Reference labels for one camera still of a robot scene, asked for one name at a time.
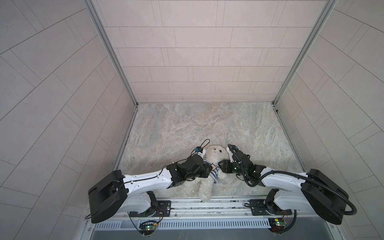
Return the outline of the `blue white striped sweater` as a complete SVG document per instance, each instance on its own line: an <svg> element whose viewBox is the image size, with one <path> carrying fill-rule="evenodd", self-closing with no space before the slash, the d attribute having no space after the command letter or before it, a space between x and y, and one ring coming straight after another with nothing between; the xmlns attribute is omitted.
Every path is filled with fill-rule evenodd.
<svg viewBox="0 0 384 240"><path fill-rule="evenodd" d="M217 164L211 163L207 160L204 160L204 163L212 167L212 170L210 172L210 177L214 180L214 184L216 184L217 179L219 178L219 175L222 172L221 168Z"/></svg>

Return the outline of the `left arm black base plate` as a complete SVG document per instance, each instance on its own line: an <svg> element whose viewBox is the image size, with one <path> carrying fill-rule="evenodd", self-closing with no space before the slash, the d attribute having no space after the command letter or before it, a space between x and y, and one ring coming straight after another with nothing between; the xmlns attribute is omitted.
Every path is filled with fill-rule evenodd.
<svg viewBox="0 0 384 240"><path fill-rule="evenodd" d="M171 211L171 201L157 201L151 204L148 210L143 213L129 212L129 216L133 218L159 218L169 217Z"/></svg>

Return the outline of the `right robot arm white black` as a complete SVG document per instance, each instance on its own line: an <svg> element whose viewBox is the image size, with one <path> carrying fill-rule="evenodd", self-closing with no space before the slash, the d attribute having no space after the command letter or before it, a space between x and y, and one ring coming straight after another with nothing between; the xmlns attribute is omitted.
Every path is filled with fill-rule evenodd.
<svg viewBox="0 0 384 240"><path fill-rule="evenodd" d="M316 213L323 220L340 225L345 215L357 213L349 195L319 170L312 169L308 173L278 171L253 164L250 156L241 151L230 155L230 159L219 162L221 170L243 177L250 187L270 188L264 200L264 207L270 214L304 211Z"/></svg>

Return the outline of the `white teddy bear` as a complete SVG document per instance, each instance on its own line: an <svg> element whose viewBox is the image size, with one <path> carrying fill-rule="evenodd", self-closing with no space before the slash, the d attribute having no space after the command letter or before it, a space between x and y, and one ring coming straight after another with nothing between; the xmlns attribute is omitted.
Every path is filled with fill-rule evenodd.
<svg viewBox="0 0 384 240"><path fill-rule="evenodd" d="M207 160L211 163L215 163L218 166L219 166L219 162L223 160L227 160L229 157L227 150L220 145L209 146L205 150L206 150L206 156L204 160ZM217 183L219 180L222 180L225 177L226 177L226 174L223 173L222 171L219 175L219 178L217 179ZM199 198L203 202L209 202L212 199L213 187L216 184L214 184L214 180L210 177L210 175L208 178L202 179L200 182L201 184L198 192Z"/></svg>

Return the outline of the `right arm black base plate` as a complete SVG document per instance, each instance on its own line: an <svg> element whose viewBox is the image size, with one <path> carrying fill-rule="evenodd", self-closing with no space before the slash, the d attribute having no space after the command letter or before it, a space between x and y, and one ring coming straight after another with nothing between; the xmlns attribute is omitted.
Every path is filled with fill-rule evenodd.
<svg viewBox="0 0 384 240"><path fill-rule="evenodd" d="M248 203L248 208L251 209L253 216L264 216L264 215L292 215L292 210L281 210L279 207L275 206L274 203L271 205L266 205L265 200L250 200Z"/></svg>

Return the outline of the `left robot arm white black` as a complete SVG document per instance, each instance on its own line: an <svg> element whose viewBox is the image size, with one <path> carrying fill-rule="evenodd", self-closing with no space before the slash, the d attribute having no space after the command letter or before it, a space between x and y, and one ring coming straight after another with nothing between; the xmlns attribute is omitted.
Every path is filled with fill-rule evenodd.
<svg viewBox="0 0 384 240"><path fill-rule="evenodd" d="M205 162L198 153L181 164L172 163L152 173L123 175L121 170L115 170L89 189L90 214L86 218L97 224L120 212L152 213L157 206L154 190L208 178L213 169L213 165Z"/></svg>

